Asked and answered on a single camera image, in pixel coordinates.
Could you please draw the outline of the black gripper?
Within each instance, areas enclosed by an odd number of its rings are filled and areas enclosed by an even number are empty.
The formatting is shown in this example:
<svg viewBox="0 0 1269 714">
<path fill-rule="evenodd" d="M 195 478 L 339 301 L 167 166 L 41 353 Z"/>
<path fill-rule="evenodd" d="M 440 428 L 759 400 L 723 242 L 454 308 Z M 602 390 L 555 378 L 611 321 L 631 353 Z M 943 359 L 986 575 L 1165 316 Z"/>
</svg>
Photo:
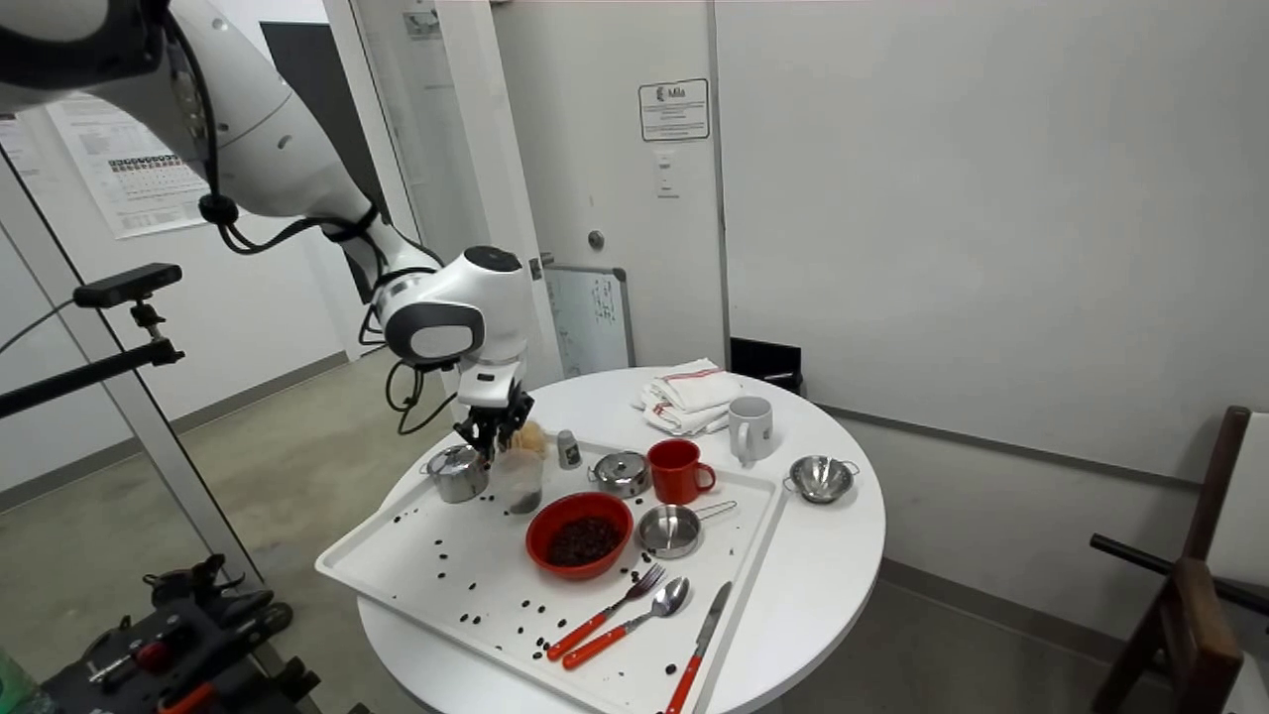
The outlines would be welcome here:
<svg viewBox="0 0 1269 714">
<path fill-rule="evenodd" d="M 532 412 L 532 395 L 520 382 L 520 366 L 467 366 L 455 378 L 455 400 L 466 419 L 455 432 L 485 456 L 497 456 L 497 444 L 508 444 Z"/>
</svg>

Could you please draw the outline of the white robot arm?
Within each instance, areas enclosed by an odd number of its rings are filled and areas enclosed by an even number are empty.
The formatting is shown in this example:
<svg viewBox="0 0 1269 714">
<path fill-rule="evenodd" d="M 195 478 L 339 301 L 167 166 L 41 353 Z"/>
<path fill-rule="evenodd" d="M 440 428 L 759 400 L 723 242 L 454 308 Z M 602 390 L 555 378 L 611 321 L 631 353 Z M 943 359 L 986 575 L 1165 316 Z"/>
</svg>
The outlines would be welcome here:
<svg viewBox="0 0 1269 714">
<path fill-rule="evenodd" d="M 7 112 L 86 92 L 176 152 L 204 181 L 198 214 L 237 254 L 237 214 L 323 229 L 358 271 L 364 316 L 402 366 L 446 369 L 467 448 L 497 456 L 528 419 L 528 266 L 505 246 L 454 263 L 403 239 L 358 186 L 323 120 L 214 0 L 0 0 Z"/>
</svg>

